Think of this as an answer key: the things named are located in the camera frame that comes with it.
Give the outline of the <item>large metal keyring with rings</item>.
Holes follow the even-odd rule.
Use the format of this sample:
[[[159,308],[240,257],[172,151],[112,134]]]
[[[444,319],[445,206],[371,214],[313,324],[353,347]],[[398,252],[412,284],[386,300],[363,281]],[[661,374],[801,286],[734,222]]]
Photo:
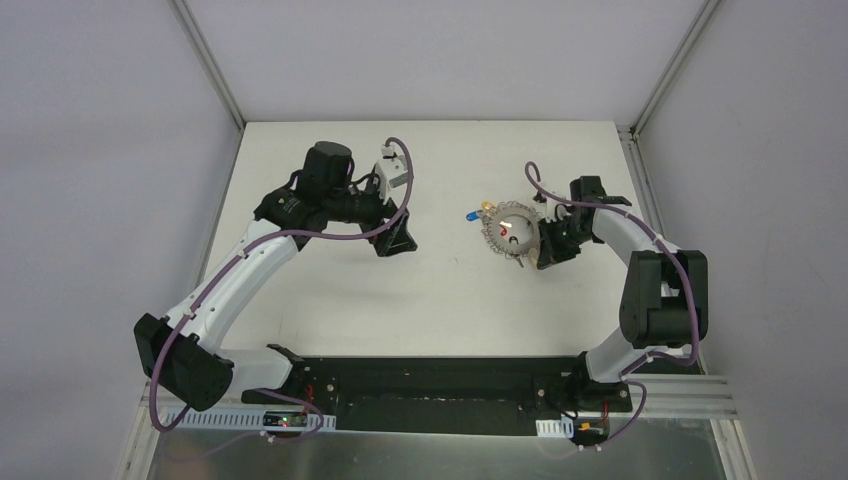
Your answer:
[[[528,205],[517,201],[487,203],[480,220],[482,235],[496,254],[521,259],[540,247],[540,216]]]

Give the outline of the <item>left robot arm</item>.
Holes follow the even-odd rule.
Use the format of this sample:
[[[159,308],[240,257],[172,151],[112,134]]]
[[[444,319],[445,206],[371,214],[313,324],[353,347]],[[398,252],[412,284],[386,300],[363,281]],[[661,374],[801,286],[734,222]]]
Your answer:
[[[381,258],[416,250],[408,231],[414,167],[407,146],[390,137],[367,174],[356,178],[355,167],[347,146],[316,142],[301,168],[262,197],[213,272],[164,315],[136,322],[151,411],[161,389],[196,412],[250,390],[267,389],[286,405],[303,396],[305,378],[282,348],[226,350],[222,343],[263,285],[313,239],[364,241]]]

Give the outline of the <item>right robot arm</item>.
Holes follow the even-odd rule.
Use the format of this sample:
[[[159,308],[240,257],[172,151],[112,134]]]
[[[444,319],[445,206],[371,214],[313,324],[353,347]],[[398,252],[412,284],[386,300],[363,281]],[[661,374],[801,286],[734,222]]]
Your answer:
[[[618,327],[582,354],[577,376],[567,384],[572,404],[590,410],[607,397],[606,383],[645,363],[697,361],[708,331],[708,262],[702,252],[665,240],[631,212],[626,198],[608,195],[599,177],[581,176],[569,189],[567,199],[536,195],[553,216],[538,226],[536,268],[572,260],[588,242],[608,246],[627,268]]]

